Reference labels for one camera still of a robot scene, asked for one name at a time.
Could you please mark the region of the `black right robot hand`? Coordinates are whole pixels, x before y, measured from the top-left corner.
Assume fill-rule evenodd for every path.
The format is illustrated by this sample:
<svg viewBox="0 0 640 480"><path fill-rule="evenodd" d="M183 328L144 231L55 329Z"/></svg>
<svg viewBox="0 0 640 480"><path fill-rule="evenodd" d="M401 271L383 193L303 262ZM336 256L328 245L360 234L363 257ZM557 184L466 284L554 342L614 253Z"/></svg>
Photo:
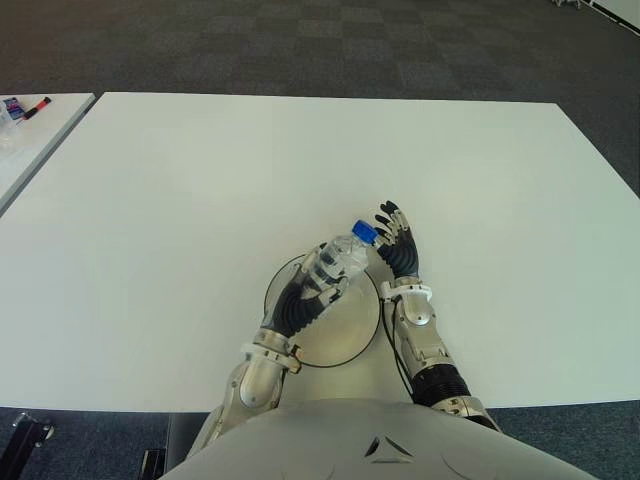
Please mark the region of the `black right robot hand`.
<svg viewBox="0 0 640 480"><path fill-rule="evenodd" d="M378 226L375 247L380 258L395 278L419 277L419 253L409 222L402 210L392 201L380 205L374 216Z"/></svg>

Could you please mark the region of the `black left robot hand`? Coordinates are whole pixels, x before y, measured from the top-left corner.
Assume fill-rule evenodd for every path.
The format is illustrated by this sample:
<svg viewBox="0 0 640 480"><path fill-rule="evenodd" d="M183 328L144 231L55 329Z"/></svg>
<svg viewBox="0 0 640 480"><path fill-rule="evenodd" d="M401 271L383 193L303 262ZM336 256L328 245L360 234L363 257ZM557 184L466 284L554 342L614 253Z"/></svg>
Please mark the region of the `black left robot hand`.
<svg viewBox="0 0 640 480"><path fill-rule="evenodd" d="M303 297L306 282L311 279L311 268L320 258L321 250L325 246L326 244L323 243L309 251L296 266L292 277L281 290L275 303L267 308L261 323L262 328L291 338L313 323L343 296L349 283L347 277L340 277L337 282L330 284L313 297Z"/></svg>

